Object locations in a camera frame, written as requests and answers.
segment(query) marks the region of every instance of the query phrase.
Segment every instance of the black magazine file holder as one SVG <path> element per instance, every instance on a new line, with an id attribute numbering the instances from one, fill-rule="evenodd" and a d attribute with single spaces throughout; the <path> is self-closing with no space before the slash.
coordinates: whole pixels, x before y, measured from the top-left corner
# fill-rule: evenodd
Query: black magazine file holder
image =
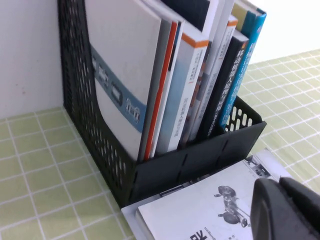
<path id="1" fill-rule="evenodd" d="M 58 0 L 58 19 L 64 107 L 121 207 L 248 156 L 266 123 L 237 97 L 221 135 L 146 162 L 131 159 L 100 113 L 84 0 Z"/>

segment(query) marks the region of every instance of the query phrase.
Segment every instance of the book cover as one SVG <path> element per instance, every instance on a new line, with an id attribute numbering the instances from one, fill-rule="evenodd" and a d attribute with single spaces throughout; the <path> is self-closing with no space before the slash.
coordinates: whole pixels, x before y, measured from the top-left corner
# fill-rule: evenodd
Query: book cover
<path id="1" fill-rule="evenodd" d="M 208 38 L 186 22 L 160 128 L 156 153 L 176 150 L 205 57 Z"/>
<path id="2" fill-rule="evenodd" d="M 247 43 L 248 38 L 235 30 L 201 122 L 197 134 L 198 140 L 203 140 L 215 134 L 218 116 L 244 56 Z"/>
<path id="3" fill-rule="evenodd" d="M 92 91 L 112 133 L 142 160 L 172 26 L 140 0 L 90 0 L 85 8 Z"/>
<path id="4" fill-rule="evenodd" d="M 214 175 L 137 202 L 122 212 L 141 240 L 252 240 L 255 181 L 278 182 L 281 177 L 291 176 L 264 149 Z"/>
<path id="5" fill-rule="evenodd" d="M 236 29 L 249 38 L 244 57 L 235 74 L 233 84 L 225 100 L 225 105 L 219 117 L 219 125 L 224 128 L 234 106 L 240 85 L 247 70 L 250 58 L 255 49 L 259 34 L 267 17 L 267 14 L 246 0 L 237 0 L 232 9 L 232 14 L 238 19 Z"/>

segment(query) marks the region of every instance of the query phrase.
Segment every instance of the book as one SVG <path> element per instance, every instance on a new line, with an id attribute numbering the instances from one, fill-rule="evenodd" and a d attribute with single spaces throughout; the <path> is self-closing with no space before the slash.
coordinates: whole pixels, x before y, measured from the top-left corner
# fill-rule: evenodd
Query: book
<path id="1" fill-rule="evenodd" d="M 219 64 L 222 64 L 219 63 L 221 60 L 218 60 L 214 71 L 213 67 L 216 59 L 218 58 L 220 46 L 226 44 L 225 42 L 222 43 L 222 41 L 234 2 L 235 0 L 224 0 L 221 4 L 221 9 L 219 10 L 220 18 L 217 20 L 218 24 L 213 35 L 210 52 L 208 53 L 208 57 L 205 62 L 204 71 L 199 84 L 199 90 L 196 93 L 192 112 L 190 113 L 190 119 L 181 140 L 183 145 L 196 138 L 203 114 L 206 110 L 209 97 L 214 87 L 216 75 L 219 73 L 218 66 Z"/>
<path id="2" fill-rule="evenodd" d="M 185 23 L 157 141 L 158 154 L 178 147 L 208 42 L 197 28 Z"/>
<path id="3" fill-rule="evenodd" d="M 267 14 L 246 0 L 236 0 L 232 14 L 238 18 L 236 29 L 249 38 L 244 57 L 235 74 L 234 82 L 225 100 L 222 114 L 219 117 L 219 125 L 224 129 L 234 106 L 240 85 L 247 70 L 251 55 L 255 49 L 259 34 L 267 17 Z"/>
<path id="4" fill-rule="evenodd" d="M 198 140 L 203 140 L 215 134 L 218 117 L 244 56 L 248 40 L 241 32 L 234 31 L 197 133 Z"/>
<path id="5" fill-rule="evenodd" d="M 218 48 L 218 51 L 217 51 L 217 56 L 215 57 L 214 64 L 211 68 L 211 72 L 209 75 L 207 74 L 203 75 L 200 91 L 198 93 L 199 94 L 198 99 L 200 100 L 199 107 L 194 117 L 194 123 L 190 131 L 188 141 L 193 141 L 196 139 L 196 136 L 199 131 L 199 127 L 203 120 L 205 111 L 207 109 L 207 106 L 210 100 L 210 96 L 212 95 L 212 91 L 215 87 L 220 68 L 222 66 L 223 60 L 227 53 L 227 49 L 230 44 L 232 35 L 236 29 L 237 23 L 238 23 L 238 20 L 234 16 L 230 15 L 224 34 L 223 34 L 220 47 Z"/>
<path id="6" fill-rule="evenodd" d="M 169 9 L 164 3 L 157 0 L 143 0 L 162 20 L 171 24 L 168 39 L 165 61 L 162 67 L 161 80 L 156 95 L 155 105 L 151 119 L 149 134 L 146 141 L 144 160 L 148 160 L 155 155 L 159 132 L 168 99 L 168 93 L 173 76 L 173 69 L 176 65 L 178 49 L 180 46 L 185 20 L 174 11 Z"/>
<path id="7" fill-rule="evenodd" d="M 132 159 L 141 161 L 174 25 L 140 0 L 90 0 L 85 8 L 92 91 L 107 126 Z"/>
<path id="8" fill-rule="evenodd" d="M 291 175 L 264 149 L 230 167 L 122 209 L 139 240 L 252 240 L 256 179 Z"/>

